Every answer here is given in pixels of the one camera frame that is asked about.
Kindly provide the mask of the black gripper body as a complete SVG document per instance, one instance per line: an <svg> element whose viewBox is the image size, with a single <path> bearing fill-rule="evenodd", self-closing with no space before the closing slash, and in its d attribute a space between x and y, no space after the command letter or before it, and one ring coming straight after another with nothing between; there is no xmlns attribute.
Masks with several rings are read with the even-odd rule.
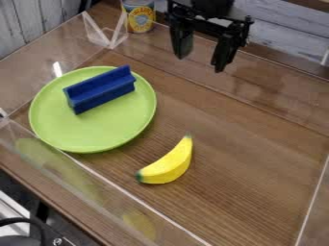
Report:
<svg viewBox="0 0 329 246"><path fill-rule="evenodd" d="M175 32L220 35L234 29L249 34L254 19L234 7L236 0L167 0L166 17Z"/></svg>

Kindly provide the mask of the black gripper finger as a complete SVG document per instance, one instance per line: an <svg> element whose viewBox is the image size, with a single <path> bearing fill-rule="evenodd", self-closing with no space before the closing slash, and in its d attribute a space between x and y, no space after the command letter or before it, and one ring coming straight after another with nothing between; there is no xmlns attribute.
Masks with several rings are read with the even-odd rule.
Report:
<svg viewBox="0 0 329 246"><path fill-rule="evenodd" d="M214 66L214 72L220 73L234 60L238 49L248 45L249 24L246 22L233 22L228 27L216 25L213 32L217 37L217 46L212 65Z"/></svg>
<svg viewBox="0 0 329 246"><path fill-rule="evenodd" d="M190 19L169 15L170 35L174 54L182 60L193 50L194 25Z"/></svg>

